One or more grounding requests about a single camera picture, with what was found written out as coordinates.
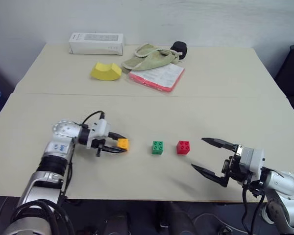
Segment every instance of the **cardboard box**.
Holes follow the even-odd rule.
[[[123,55],[122,33],[73,33],[69,53]]]

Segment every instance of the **table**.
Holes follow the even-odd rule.
[[[265,166],[294,173],[294,111],[283,97],[17,92],[0,113],[0,195],[21,195],[51,138],[52,124],[61,119],[81,122],[101,109],[112,130],[130,139],[130,151],[98,158],[95,150],[79,145],[67,193],[71,199],[241,202],[242,188],[234,180],[223,188],[191,167],[194,163],[222,175],[223,161],[232,155],[202,137],[264,148]],[[190,141],[187,156],[176,155],[179,140]],[[164,141],[162,155],[151,155],[152,141]],[[248,194],[248,201],[257,199]]]
[[[178,64],[185,68],[171,93],[146,88],[123,74],[114,82],[90,77],[96,62],[121,63],[137,46],[125,46],[124,55],[69,54],[68,44],[47,44],[16,93],[122,96],[276,97],[284,96],[252,48],[189,47]]]

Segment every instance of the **paper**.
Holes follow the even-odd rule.
[[[131,74],[139,76],[159,86],[171,88],[183,70],[184,68],[180,66],[168,64],[151,70],[132,71]]]

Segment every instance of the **red lego brick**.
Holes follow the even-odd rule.
[[[191,150],[189,141],[179,141],[176,146],[177,154],[186,155]]]

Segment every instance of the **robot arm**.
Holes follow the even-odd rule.
[[[58,234],[58,231],[54,229],[53,212],[55,211],[68,224],[68,228],[72,227],[58,205],[63,201],[70,181],[68,178],[64,187],[64,175],[67,168],[69,171],[67,174],[72,173],[70,169],[72,170],[71,159],[74,146],[82,144],[86,145],[86,148],[96,148],[97,156],[100,156],[101,151],[110,153],[126,151],[116,146],[105,145],[105,139],[108,137],[114,140],[125,137],[110,132],[110,125],[104,120],[104,112],[99,112],[101,112],[99,121],[91,126],[67,120],[59,121],[53,126],[52,139],[47,144],[36,172],[30,177],[20,197],[11,225],[3,235]]]
[[[234,156],[224,161],[222,173],[215,173],[197,165],[192,165],[204,177],[226,187],[229,178],[236,180],[243,188],[248,189],[255,197],[266,195],[266,211],[269,220],[273,221],[281,234],[294,234],[294,175],[290,172],[278,172],[263,167],[264,152],[232,144],[223,140],[203,138],[207,143],[233,151]]]

